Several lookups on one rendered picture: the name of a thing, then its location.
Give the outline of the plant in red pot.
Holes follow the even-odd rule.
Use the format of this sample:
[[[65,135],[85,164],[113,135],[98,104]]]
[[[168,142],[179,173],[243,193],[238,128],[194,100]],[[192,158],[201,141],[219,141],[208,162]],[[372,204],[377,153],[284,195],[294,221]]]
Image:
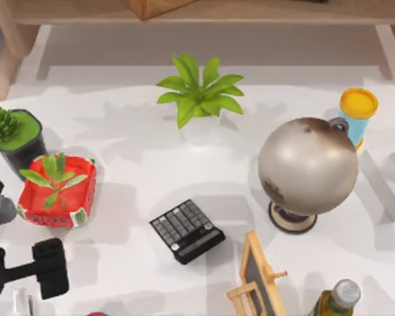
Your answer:
[[[25,178],[17,205],[23,219],[50,228],[75,228],[90,217],[97,182],[94,159],[41,155],[19,173]]]

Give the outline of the succulent in black pot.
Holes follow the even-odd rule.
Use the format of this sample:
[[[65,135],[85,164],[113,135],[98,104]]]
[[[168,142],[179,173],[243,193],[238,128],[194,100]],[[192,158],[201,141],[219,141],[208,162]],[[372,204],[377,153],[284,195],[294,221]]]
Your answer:
[[[22,181],[19,170],[47,154],[42,130],[41,122],[28,110],[0,107],[0,154]]]

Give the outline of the black calculator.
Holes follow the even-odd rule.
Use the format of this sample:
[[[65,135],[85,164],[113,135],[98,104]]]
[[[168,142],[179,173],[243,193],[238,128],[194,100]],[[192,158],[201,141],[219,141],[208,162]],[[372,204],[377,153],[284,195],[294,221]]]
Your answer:
[[[189,264],[225,240],[224,232],[192,199],[152,219],[149,224],[182,265]]]

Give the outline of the wooden framed blackboard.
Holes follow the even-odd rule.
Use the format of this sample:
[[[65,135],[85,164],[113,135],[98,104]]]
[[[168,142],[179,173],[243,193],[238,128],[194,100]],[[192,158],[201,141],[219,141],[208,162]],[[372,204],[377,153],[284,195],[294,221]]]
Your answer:
[[[288,276],[287,271],[274,272],[268,264],[257,234],[247,232],[244,238],[240,278],[242,285],[228,291],[227,298],[235,316],[247,316],[242,298],[247,298],[251,316],[287,316],[275,280]]]

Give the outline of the leafy plant in white pot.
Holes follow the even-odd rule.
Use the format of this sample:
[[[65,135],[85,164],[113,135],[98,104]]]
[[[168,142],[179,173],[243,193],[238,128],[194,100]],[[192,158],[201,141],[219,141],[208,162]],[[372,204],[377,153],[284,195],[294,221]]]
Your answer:
[[[189,53],[172,56],[177,75],[160,80],[156,86],[167,91],[161,94],[158,104],[176,105],[176,126],[182,138],[194,145],[211,141],[220,126],[221,114],[230,111],[243,115],[236,100],[244,92],[236,84],[244,79],[241,74],[220,75],[218,57],[209,59],[203,66]]]

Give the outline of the grey globe on stand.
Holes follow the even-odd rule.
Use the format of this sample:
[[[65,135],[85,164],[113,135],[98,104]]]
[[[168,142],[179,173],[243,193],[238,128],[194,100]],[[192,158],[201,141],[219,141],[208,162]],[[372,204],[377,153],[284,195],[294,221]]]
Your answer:
[[[303,234],[351,194],[358,157],[349,129],[344,118],[302,117],[281,124],[266,139],[257,173],[279,230]]]

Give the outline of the wooden box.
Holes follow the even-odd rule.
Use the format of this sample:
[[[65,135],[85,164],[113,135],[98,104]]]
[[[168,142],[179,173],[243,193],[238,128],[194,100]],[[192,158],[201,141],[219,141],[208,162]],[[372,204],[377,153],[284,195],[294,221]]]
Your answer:
[[[128,8],[139,20],[149,20],[196,0],[127,0]]]

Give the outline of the yellow bottle with grey cap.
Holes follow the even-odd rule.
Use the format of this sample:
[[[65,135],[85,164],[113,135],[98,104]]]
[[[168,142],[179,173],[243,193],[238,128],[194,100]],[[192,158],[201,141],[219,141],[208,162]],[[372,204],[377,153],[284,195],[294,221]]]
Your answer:
[[[361,289],[354,281],[339,280],[332,290],[321,292],[307,316],[353,316],[360,297]]]

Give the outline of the wooden shelf unit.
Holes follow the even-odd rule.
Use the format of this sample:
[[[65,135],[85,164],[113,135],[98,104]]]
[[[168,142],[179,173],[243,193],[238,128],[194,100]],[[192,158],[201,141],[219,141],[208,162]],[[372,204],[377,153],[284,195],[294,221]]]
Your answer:
[[[0,68],[5,97],[63,86],[74,93],[150,85],[171,55],[218,56],[226,68],[378,61],[373,31],[389,26],[395,0],[196,0],[139,20],[127,0],[0,0],[0,29],[13,65]],[[380,73],[395,81],[395,65]]]

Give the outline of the blue can with yellow lid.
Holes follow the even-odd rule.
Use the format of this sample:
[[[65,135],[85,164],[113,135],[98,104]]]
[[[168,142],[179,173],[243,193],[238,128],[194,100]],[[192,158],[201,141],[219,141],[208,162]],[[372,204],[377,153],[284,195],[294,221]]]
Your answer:
[[[342,93],[338,116],[348,123],[348,137],[356,151],[363,145],[365,130],[378,107],[378,99],[369,90],[350,88]]]

